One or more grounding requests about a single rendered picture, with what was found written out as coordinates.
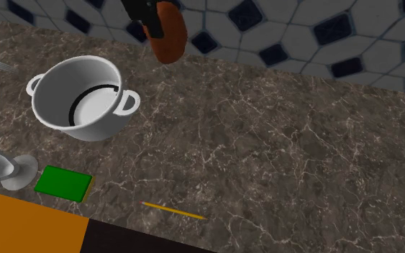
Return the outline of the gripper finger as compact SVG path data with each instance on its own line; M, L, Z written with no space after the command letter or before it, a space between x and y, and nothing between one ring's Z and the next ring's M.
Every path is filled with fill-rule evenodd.
M157 13L146 14L142 18L142 24L146 26L151 38L161 39L164 37L164 31Z

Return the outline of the green and yellow sponge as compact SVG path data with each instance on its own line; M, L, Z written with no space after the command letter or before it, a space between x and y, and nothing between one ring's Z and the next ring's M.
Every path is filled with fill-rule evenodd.
M48 165L34 188L35 192L63 198L77 203L84 202L94 183L92 175Z

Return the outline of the orange-brown oblong thing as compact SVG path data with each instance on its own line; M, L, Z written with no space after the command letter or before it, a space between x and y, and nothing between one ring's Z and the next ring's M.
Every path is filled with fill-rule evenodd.
M182 57L188 39L188 32L183 16L174 3L159 1L157 10L164 37L161 39L151 38L146 26L143 25L143 29L158 61L162 64L171 64Z

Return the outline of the yellow pencil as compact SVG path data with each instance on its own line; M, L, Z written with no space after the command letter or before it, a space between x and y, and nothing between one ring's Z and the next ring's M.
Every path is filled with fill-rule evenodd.
M144 201L139 201L139 203L141 203L141 204L144 205L144 206L149 206L149 207L152 207L152 208L157 208L157 209L160 209L160 210L163 210L163 211L169 211L169 212L172 212L172 213L177 213L177 214L184 215L184 216L188 216L188 217L195 218L195 219L207 220L207 218L205 218L205 217L203 217L203 216L196 215L196 214L189 213L189 212L185 212L185 211L179 211L179 210L174 209L174 208L169 208L169 207L165 207L165 206L159 206L159 205L156 205L156 204L153 204L153 203L144 202Z

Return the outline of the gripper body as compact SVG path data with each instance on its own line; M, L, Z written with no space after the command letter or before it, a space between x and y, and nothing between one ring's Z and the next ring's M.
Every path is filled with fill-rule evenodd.
M121 0L130 19L141 21L144 25L160 22L157 2L158 0Z

